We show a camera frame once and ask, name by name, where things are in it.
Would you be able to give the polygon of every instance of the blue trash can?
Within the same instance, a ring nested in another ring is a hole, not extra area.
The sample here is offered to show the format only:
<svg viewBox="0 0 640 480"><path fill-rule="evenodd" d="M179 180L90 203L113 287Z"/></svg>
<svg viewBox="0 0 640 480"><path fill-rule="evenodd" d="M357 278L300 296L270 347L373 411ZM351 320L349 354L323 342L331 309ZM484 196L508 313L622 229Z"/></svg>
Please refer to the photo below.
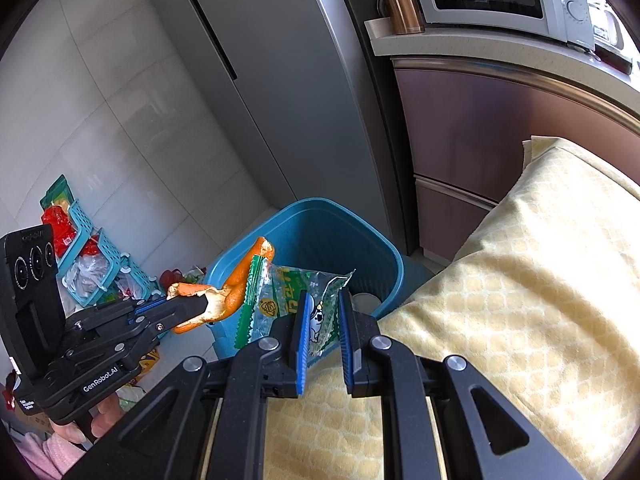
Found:
<svg viewBox="0 0 640 480"><path fill-rule="evenodd" d="M351 294L368 292L382 304L373 312L385 316L430 279L427 269L402 257L382 234L341 205L325 198L299 200L255 228L225 251L209 268L207 285L221 288L226 277L264 236L275 247L273 263L344 275L355 269ZM240 310L229 318L208 323L220 359L238 352L234 347Z"/></svg>

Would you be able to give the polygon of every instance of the screw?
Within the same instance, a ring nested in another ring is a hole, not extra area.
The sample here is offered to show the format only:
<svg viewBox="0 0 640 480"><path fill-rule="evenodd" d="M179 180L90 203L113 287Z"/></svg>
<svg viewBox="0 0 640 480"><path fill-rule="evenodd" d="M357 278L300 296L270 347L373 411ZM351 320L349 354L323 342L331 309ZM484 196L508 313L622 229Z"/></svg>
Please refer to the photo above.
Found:
<svg viewBox="0 0 640 480"><path fill-rule="evenodd" d="M378 350L389 350L391 348L391 339L383 335L376 335L371 338L371 346Z"/></svg>
<svg viewBox="0 0 640 480"><path fill-rule="evenodd" d="M182 361L182 368L188 372L197 372L202 368L202 359L199 357L187 357Z"/></svg>
<svg viewBox="0 0 640 480"><path fill-rule="evenodd" d="M258 346L267 352L275 350L279 344L280 342L274 337L263 337L258 341Z"/></svg>
<svg viewBox="0 0 640 480"><path fill-rule="evenodd" d="M447 366L452 370L461 372L466 368L466 361L459 355L452 355L447 357Z"/></svg>

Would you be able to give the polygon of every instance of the yellow fabric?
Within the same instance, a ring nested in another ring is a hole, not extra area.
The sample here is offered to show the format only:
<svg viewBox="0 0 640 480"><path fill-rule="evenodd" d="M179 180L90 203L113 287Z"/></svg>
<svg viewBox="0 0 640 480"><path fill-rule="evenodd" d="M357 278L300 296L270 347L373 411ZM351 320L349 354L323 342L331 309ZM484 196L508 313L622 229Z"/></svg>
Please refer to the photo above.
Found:
<svg viewBox="0 0 640 480"><path fill-rule="evenodd" d="M588 480L640 424L640 188L564 139L380 328L416 354L466 356ZM378 399L351 399L339 352L302 400L270 400L265 478L381 479Z"/></svg>

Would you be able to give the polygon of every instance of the yellow logo on wrapper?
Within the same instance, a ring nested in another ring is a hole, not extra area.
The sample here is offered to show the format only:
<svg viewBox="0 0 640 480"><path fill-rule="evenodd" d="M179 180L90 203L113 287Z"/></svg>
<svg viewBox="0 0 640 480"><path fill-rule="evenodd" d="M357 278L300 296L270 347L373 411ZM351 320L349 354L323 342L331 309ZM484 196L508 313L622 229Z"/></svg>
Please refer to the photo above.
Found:
<svg viewBox="0 0 640 480"><path fill-rule="evenodd" d="M278 306L271 298L263 298L260 300L260 311L265 316L276 317L276 314L278 313Z"/></svg>

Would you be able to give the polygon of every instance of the microwave knob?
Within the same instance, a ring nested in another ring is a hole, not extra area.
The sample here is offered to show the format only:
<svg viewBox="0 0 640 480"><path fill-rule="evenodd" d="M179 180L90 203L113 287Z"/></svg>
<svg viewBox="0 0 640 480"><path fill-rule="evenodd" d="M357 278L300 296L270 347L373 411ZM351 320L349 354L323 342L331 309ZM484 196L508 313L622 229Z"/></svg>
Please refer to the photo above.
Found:
<svg viewBox="0 0 640 480"><path fill-rule="evenodd" d="M579 22L587 19L587 11L584 10L584 7L580 3L574 0L566 4L566 10Z"/></svg>

